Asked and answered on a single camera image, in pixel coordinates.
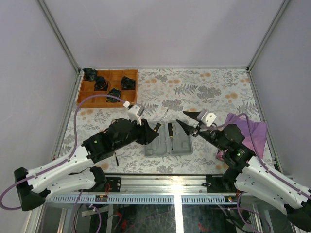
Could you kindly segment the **large black yellow screwdriver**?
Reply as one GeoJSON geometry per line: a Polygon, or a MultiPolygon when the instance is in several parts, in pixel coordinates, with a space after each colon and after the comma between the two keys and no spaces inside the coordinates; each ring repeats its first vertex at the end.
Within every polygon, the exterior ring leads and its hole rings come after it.
{"type": "Polygon", "coordinates": [[[168,113],[168,111],[169,111],[169,110],[167,109],[167,110],[165,111],[163,117],[161,118],[161,120],[156,124],[156,126],[155,126],[155,128],[154,128],[154,131],[155,131],[155,132],[158,132],[158,130],[159,130],[161,124],[162,124],[162,121],[164,120],[164,118],[165,118],[166,114],[168,113]]]}

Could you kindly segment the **grey plastic tool case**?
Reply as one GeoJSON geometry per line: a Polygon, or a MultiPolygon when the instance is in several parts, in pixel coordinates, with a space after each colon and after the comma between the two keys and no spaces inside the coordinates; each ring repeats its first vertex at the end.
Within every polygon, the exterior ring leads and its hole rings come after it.
{"type": "Polygon", "coordinates": [[[166,156],[183,156],[193,153],[192,138],[187,136],[182,127],[175,121],[169,120],[164,122],[159,130],[159,136],[151,144],[144,146],[144,156],[166,157],[166,156]],[[173,125],[173,151],[168,133],[168,123],[173,125]]]}

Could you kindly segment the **small black yellow screwdriver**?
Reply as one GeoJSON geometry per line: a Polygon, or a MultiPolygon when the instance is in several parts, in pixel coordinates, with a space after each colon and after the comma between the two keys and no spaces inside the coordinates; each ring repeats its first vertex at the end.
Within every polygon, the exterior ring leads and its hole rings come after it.
{"type": "Polygon", "coordinates": [[[171,141],[171,149],[173,151],[173,125],[172,123],[168,123],[168,133],[169,133],[169,137],[170,137],[170,141],[171,141]]]}

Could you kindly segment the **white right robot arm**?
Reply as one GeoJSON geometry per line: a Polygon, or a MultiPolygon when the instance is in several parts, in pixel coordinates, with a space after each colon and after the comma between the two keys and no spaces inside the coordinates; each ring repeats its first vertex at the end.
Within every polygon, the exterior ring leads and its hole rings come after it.
{"type": "Polygon", "coordinates": [[[178,121],[186,135],[200,136],[223,152],[222,159],[228,165],[221,180],[224,190],[249,193],[277,208],[296,227],[306,232],[311,230],[311,190],[308,187],[264,163],[257,148],[251,149],[243,143],[245,137],[233,120],[213,127],[216,116],[212,112],[183,113],[198,122],[194,127],[178,121]]]}

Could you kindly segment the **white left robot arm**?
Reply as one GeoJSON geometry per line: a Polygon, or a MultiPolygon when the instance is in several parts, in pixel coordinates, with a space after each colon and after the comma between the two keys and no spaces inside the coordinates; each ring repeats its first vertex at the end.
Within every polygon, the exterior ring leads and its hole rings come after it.
{"type": "Polygon", "coordinates": [[[104,172],[96,163],[114,155],[114,152],[133,142],[150,144],[159,136],[158,127],[151,128],[143,119],[141,124],[124,118],[115,120],[82,145],[73,155],[56,159],[44,166],[14,171],[17,193],[23,211],[41,206],[46,199],[75,190],[102,191],[106,187],[104,172]]]}

